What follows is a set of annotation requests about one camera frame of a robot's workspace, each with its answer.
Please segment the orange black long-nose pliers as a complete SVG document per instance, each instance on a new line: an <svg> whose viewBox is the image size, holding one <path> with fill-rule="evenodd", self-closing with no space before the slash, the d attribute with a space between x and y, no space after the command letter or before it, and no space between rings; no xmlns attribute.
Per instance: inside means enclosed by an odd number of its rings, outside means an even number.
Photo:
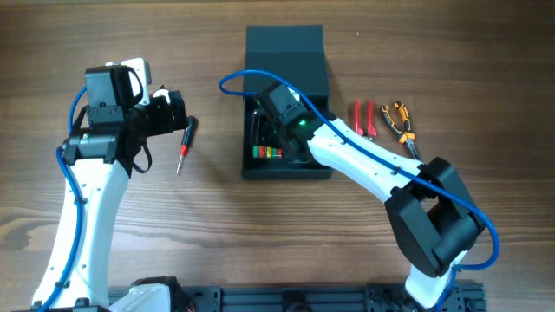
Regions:
<svg viewBox="0 0 555 312"><path fill-rule="evenodd" d="M412 128L409 111L402 101L394 103L395 109L399 112L402 118L402 124L398 126L394 119L391 117L390 109L388 106L380 107L380 114L383 122L389 131L396 137L396 140L404 145L413 159L420 160L421 155L415 145L415 132Z"/></svg>

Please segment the clear case coloured mini screwdrivers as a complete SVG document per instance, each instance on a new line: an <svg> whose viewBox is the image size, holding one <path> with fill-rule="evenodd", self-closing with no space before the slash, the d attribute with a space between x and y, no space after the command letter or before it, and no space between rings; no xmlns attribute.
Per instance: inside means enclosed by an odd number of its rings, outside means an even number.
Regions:
<svg viewBox="0 0 555 312"><path fill-rule="evenodd" d="M273 127L260 108L252 111L250 146L254 159L283 158L283 150L278 147L274 138Z"/></svg>

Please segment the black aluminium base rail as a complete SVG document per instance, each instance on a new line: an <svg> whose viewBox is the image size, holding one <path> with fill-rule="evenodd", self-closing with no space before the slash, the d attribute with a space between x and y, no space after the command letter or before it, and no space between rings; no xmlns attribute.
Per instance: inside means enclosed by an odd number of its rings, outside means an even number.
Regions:
<svg viewBox="0 0 555 312"><path fill-rule="evenodd" d="M365 286L220 288L184 286L193 311L424 311L402 283L370 283Z"/></svg>

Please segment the black red handled screwdriver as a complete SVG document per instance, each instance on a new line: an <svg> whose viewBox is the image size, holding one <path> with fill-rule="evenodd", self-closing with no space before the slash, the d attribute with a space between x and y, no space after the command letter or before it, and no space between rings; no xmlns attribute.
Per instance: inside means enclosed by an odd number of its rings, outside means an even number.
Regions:
<svg viewBox="0 0 555 312"><path fill-rule="evenodd" d="M176 169L176 174L178 176L180 176L185 157L187 156L187 153L193 143L193 138L199 123L198 119L192 115L190 115L187 118L187 120L188 120L188 126L185 129L185 132L182 136L182 140L180 144L180 158Z"/></svg>

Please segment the black round tape measure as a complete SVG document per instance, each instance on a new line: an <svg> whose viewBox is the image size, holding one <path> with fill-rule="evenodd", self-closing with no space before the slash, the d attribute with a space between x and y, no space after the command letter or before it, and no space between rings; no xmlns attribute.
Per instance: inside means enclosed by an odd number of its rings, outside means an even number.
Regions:
<svg viewBox="0 0 555 312"><path fill-rule="evenodd" d="M150 95L150 99L151 100L164 99L167 104L170 104L171 99L170 99L170 94L169 93L170 93L170 91L168 89L166 89L164 85L162 85L159 89L157 89L155 92L153 92Z"/></svg>

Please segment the red handled snips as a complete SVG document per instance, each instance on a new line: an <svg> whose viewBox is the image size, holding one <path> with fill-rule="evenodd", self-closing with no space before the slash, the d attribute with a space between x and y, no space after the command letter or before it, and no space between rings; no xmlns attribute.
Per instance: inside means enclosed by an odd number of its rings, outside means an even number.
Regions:
<svg viewBox="0 0 555 312"><path fill-rule="evenodd" d="M366 116L364 120L366 121L366 125L364 126L361 122L361 114L362 114L362 101L355 100L354 102L354 130L355 132L366 138L367 140L374 140L377 137L377 131L375 129L373 120L374 120L374 102L369 101L368 105L366 106Z"/></svg>

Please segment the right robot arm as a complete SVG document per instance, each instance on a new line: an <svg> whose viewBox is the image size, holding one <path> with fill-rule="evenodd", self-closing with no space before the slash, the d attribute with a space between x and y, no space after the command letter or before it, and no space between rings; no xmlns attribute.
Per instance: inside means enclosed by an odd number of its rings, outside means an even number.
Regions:
<svg viewBox="0 0 555 312"><path fill-rule="evenodd" d="M444 159L424 164L364 139L284 83L254 99L286 151L343 173L383 202L411 264L406 291L422 307L439 309L466 267L463 257L489 224L456 170Z"/></svg>

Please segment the dark green lidded box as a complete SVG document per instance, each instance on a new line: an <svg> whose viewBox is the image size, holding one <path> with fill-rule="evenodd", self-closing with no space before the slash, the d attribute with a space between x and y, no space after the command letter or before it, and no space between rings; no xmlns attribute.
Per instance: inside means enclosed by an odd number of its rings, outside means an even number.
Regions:
<svg viewBox="0 0 555 312"><path fill-rule="evenodd" d="M245 68L271 72L306 94L320 110L329 108L330 86L321 25L249 26ZM244 99L242 178L245 180L330 179L333 170L318 163L254 159L250 146L251 115L256 101Z"/></svg>

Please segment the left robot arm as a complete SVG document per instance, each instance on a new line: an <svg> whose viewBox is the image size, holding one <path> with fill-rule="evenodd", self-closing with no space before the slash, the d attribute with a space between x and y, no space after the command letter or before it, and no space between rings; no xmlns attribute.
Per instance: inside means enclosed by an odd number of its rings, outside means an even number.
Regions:
<svg viewBox="0 0 555 312"><path fill-rule="evenodd" d="M150 154L150 137L187 127L178 91L149 93L149 63L143 58L88 68L84 107L69 109L69 135L55 151L66 180L54 247L31 300L33 311L107 309L108 262L114 222L134 172Z"/></svg>

